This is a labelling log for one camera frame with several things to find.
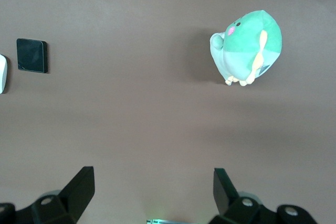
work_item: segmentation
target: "metal screw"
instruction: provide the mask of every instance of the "metal screw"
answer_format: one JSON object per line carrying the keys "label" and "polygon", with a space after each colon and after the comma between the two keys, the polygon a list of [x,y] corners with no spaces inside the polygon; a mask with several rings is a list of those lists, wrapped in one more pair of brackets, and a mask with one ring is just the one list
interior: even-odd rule
{"label": "metal screw", "polygon": [[53,197],[45,198],[41,201],[41,205],[49,204],[52,201]]}
{"label": "metal screw", "polygon": [[292,216],[299,215],[298,212],[292,207],[286,207],[285,211],[286,211],[287,214],[292,215]]}
{"label": "metal screw", "polygon": [[253,206],[253,202],[250,199],[243,199],[243,204],[246,207],[251,207]]}

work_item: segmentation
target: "stuffed animal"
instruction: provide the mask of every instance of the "stuffed animal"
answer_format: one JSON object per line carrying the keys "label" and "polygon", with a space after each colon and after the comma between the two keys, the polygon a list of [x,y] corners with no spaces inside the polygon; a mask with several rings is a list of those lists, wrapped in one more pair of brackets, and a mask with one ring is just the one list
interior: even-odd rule
{"label": "stuffed animal", "polygon": [[272,66],[281,48],[280,27],[264,10],[246,14],[210,39],[211,55],[228,85],[252,84]]}

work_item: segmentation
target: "brown surface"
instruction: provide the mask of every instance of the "brown surface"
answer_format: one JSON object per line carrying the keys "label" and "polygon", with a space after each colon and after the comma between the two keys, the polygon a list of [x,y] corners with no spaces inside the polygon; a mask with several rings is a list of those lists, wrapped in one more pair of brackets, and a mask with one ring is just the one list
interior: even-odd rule
{"label": "brown surface", "polygon": [[[1,0],[0,201],[25,207],[85,165],[80,223],[206,223],[214,167],[238,190],[335,219],[336,0]],[[224,85],[209,38],[265,9],[283,51],[251,86]],[[16,39],[48,42],[49,74]]]}

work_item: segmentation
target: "black coaster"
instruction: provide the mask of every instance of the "black coaster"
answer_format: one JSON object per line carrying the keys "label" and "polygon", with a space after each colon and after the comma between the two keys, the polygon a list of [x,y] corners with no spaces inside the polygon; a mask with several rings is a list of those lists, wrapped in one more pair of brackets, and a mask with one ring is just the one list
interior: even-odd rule
{"label": "black coaster", "polygon": [[16,46],[19,70],[48,72],[47,43],[45,41],[17,39]]}

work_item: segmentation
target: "black mount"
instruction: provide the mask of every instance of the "black mount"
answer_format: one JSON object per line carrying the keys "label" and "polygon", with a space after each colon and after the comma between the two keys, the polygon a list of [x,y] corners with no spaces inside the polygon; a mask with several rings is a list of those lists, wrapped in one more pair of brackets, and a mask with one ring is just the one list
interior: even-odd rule
{"label": "black mount", "polygon": [[214,171],[214,198],[219,215],[209,224],[317,224],[301,207],[281,205],[273,212],[250,197],[240,197],[222,168]]}
{"label": "black mount", "polygon": [[46,195],[22,210],[0,204],[0,224],[75,224],[95,194],[93,167],[83,167],[58,195]]}

